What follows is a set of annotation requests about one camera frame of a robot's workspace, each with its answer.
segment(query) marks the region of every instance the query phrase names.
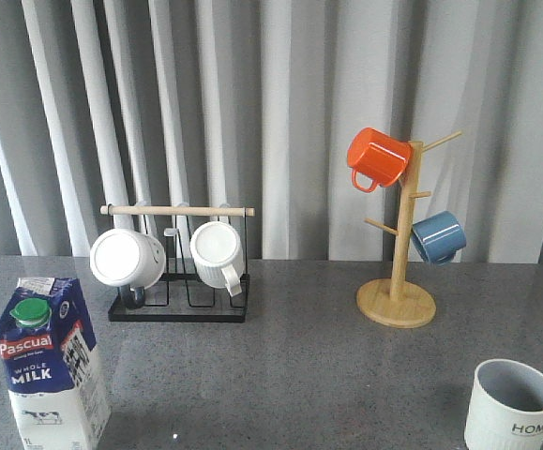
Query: ribbed white mug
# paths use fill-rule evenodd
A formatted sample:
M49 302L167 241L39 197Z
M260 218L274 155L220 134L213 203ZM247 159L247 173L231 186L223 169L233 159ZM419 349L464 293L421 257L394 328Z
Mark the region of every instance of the ribbed white mug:
M240 236L224 222L207 222L198 227L189 241L200 279L212 288L225 288L230 296L242 292L244 255Z
M108 286L148 289L165 270L165 258L154 237L116 228L99 236L90 249L90 268Z
M538 450L543 443L543 374L508 359L477 366L465 442L469 450Z

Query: drying rack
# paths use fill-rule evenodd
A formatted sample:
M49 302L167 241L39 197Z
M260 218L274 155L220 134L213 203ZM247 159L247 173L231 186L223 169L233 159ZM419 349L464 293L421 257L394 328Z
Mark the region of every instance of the drying rack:
M254 216L253 208L195 207L195 206L114 206L100 207L107 216L126 214L132 216L169 216L171 227L165 228L166 265L160 280L145 292L143 306L126 305L121 288L117 290L109 308L110 322L192 322L192 323L243 323L248 309L250 287L247 218ZM195 230L193 218L209 217L214 220L227 218L230 225L242 218L240 239L244 250L244 274L240 278L242 292L231 297L224 289L215 289L204 284L194 267L192 259L184 255ZM184 232L188 241L182 239L179 218L184 218Z
M413 227L415 202L417 199L431 195L430 191L417 191L423 154L461 134L461 131L457 131L428 145L424 145L420 141L409 142L412 154L407 168L399 180L400 207L396 230L371 218L365 219L369 225L396 236L392 278L369 281L361 286L356 293L358 308L373 321L395 328L417 328L431 322L436 313L436 304L430 293L405 280L409 241Z

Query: pascual milk carton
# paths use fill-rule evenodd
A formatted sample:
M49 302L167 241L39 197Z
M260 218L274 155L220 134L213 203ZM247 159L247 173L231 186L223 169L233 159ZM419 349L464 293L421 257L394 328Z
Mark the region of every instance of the pascual milk carton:
M0 356L25 450L93 450L110 416L76 278L20 278L0 316Z

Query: cow illustration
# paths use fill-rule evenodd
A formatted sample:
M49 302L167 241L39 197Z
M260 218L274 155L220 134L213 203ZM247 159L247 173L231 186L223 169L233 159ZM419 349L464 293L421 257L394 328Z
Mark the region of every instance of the cow illustration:
M60 425L63 423L61 414L59 414L57 411L34 412L23 410L21 411L21 414L31 415L38 425Z

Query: mug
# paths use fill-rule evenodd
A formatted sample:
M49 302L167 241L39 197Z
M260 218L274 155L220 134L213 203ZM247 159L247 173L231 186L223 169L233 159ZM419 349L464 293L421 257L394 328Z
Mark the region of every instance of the mug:
M103 233L90 249L90 268L108 286L148 289L165 270L165 250L154 237L133 230Z
M469 450L538 450L543 442L543 374L508 359L477 366L465 442Z
M212 288L225 288L230 296L242 292L244 256L240 236L224 222L207 222L198 227L189 241L200 279Z
M450 263L467 245L465 232L449 211L414 224L411 239L423 261L432 264Z
M400 142L373 128L363 128L354 137L348 149L348 166L352 182L363 192L372 192L379 185L384 188L396 183L412 154L407 142ZM370 187L361 187L356 176L363 173L372 180Z

